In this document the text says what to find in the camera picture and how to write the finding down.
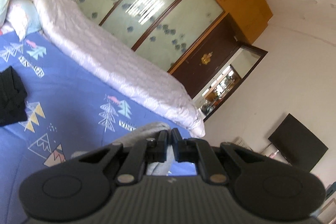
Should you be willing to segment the grey sweatpants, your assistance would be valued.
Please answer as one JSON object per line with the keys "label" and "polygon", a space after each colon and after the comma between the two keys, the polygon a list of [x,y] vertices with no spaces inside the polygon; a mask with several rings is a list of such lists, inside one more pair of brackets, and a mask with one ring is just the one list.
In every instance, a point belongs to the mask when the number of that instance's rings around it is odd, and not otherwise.
{"label": "grey sweatpants", "polygon": [[147,124],[100,149],[77,153],[64,170],[78,177],[104,175],[120,185],[136,184],[145,175],[167,178],[174,158],[170,133],[166,123]]}

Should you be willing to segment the white slatted basket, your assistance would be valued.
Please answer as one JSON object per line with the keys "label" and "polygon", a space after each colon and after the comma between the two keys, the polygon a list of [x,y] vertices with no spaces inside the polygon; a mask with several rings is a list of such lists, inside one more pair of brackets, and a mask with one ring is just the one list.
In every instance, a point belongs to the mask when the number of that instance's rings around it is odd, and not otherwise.
{"label": "white slatted basket", "polygon": [[253,149],[247,144],[247,142],[242,137],[239,137],[239,136],[236,137],[232,143],[240,147],[243,147],[245,149],[253,151]]}

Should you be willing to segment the blue patterned bed sheet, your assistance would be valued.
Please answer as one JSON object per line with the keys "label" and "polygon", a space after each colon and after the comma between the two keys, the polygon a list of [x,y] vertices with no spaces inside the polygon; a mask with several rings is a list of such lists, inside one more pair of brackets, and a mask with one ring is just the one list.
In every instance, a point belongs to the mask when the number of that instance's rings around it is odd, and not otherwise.
{"label": "blue patterned bed sheet", "polygon": [[1,128],[1,223],[23,223],[19,186],[30,174],[101,148],[152,122],[176,124],[103,83],[42,34],[1,36],[1,69],[27,91],[27,120]]}

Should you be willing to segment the dark brown door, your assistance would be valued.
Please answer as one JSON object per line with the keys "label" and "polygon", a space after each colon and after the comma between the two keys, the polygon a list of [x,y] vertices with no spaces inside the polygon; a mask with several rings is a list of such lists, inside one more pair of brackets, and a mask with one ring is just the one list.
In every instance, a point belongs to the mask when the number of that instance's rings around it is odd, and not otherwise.
{"label": "dark brown door", "polygon": [[223,14],[174,64],[170,74],[183,84],[206,121],[267,53],[245,42],[232,16]]}

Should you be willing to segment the black television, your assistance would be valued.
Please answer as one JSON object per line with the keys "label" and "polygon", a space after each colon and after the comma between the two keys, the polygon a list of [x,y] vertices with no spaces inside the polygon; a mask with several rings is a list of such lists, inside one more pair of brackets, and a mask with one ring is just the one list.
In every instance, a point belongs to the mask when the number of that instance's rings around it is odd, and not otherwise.
{"label": "black television", "polygon": [[304,124],[288,114],[268,140],[292,166],[311,171],[328,147]]}

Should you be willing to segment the folded black garment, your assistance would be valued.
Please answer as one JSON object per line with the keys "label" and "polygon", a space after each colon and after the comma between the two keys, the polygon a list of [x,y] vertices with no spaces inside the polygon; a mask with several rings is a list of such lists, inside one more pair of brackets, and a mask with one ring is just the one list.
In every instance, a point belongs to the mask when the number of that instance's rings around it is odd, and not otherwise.
{"label": "folded black garment", "polygon": [[12,66],[1,72],[0,96],[1,127],[27,121],[25,112],[27,92],[20,76]]}

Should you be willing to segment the small white blue pillow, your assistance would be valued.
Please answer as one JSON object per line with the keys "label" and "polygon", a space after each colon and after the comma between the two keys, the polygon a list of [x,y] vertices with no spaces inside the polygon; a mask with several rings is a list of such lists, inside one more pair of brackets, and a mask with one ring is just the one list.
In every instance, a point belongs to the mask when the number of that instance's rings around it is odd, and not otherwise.
{"label": "small white blue pillow", "polygon": [[19,41],[42,29],[39,14],[30,0],[10,0],[6,20],[15,30]]}

